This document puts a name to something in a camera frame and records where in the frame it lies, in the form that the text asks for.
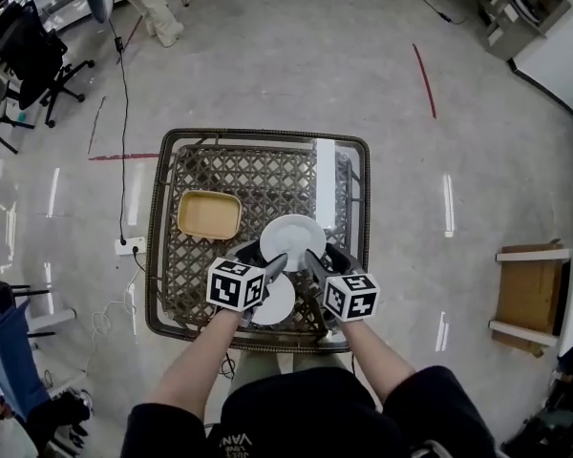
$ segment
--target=pants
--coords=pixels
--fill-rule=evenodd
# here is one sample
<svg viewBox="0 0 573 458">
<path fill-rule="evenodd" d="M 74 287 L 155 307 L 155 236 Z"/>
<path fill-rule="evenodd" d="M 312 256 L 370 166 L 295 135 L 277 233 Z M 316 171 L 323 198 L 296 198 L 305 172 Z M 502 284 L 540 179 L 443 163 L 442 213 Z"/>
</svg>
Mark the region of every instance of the pants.
<svg viewBox="0 0 573 458">
<path fill-rule="evenodd" d="M 335 354 L 293 354 L 293 372 L 325 366 L 344 368 L 344 365 Z M 280 374 L 276 353 L 243 351 L 236 368 L 236 374 L 229 388 L 229 394 L 246 384 Z"/>
<path fill-rule="evenodd" d="M 157 34 L 166 48 L 172 46 L 182 33 L 182 24 L 168 9 L 165 0 L 128 0 L 144 18 L 146 29 Z"/>
<path fill-rule="evenodd" d="M 38 452 L 42 453 L 58 427 L 79 424 L 87 421 L 89 417 L 89 408 L 83 401 L 72 393 L 65 392 L 58 398 L 32 409 L 27 422 L 19 417 L 17 420 L 36 445 Z"/>
</svg>

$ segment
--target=white wall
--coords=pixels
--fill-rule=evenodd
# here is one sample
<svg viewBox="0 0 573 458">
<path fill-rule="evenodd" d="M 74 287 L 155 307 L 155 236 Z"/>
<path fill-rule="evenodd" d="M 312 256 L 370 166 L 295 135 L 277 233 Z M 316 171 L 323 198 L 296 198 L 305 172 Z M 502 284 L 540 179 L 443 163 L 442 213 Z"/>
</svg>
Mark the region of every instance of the white wall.
<svg viewBox="0 0 573 458">
<path fill-rule="evenodd" d="M 522 52 L 514 61 L 547 90 L 573 109 L 573 0 L 571 9 L 547 33 Z"/>
</svg>

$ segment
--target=black and white marker cube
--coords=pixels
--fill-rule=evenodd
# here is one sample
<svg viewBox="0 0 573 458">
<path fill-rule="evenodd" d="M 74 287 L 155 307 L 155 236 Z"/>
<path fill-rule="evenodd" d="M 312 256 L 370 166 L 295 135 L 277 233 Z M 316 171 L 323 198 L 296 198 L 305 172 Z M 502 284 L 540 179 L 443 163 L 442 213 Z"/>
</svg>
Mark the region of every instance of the black and white marker cube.
<svg viewBox="0 0 573 458">
<path fill-rule="evenodd" d="M 369 273 L 328 277 L 323 306 L 343 323 L 372 317 L 380 285 Z"/>
<path fill-rule="evenodd" d="M 265 270 L 236 261 L 216 258 L 208 268 L 206 300 L 244 312 L 262 299 Z"/>
</svg>

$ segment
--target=woven lattice surface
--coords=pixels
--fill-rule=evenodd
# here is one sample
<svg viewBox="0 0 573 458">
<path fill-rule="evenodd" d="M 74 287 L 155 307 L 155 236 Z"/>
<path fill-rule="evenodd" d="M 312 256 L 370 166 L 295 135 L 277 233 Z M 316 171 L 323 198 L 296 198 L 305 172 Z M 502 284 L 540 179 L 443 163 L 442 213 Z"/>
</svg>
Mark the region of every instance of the woven lattice surface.
<svg viewBox="0 0 573 458">
<path fill-rule="evenodd" d="M 350 249 L 351 165 L 336 154 L 336 228 L 328 241 Z M 258 239 L 265 226 L 285 214 L 314 217 L 316 154 L 312 151 L 255 146 L 192 145 L 181 148 L 174 160 L 166 205 L 163 245 L 163 310 L 175 322 L 200 330 L 208 324 L 214 305 L 205 301 L 207 268 L 232 246 Z M 235 195 L 242 203 L 240 231 L 228 241 L 187 236 L 178 227 L 180 198 L 189 190 L 211 190 Z M 296 303 L 290 317 L 274 326 L 252 324 L 248 332 L 278 335 L 324 335 L 323 318 L 314 297 L 317 286 L 306 272 L 287 274 L 295 287 Z"/>
</svg>

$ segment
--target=round white plate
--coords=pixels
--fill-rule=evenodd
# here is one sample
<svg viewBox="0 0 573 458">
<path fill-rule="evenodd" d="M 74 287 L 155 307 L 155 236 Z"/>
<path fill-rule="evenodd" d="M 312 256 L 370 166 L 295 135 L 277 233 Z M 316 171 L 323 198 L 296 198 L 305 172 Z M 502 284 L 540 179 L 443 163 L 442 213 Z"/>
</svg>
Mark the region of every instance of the round white plate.
<svg viewBox="0 0 573 458">
<path fill-rule="evenodd" d="M 279 323 L 288 317 L 295 306 L 295 289 L 282 273 L 267 286 L 269 297 L 259 306 L 252 321 L 259 325 Z"/>
<path fill-rule="evenodd" d="M 261 254 L 266 261 L 283 253 L 288 254 L 285 271 L 306 269 L 306 250 L 311 249 L 321 258 L 326 244 L 325 231 L 316 220 L 299 214 L 274 219 L 265 227 L 260 239 Z"/>
</svg>

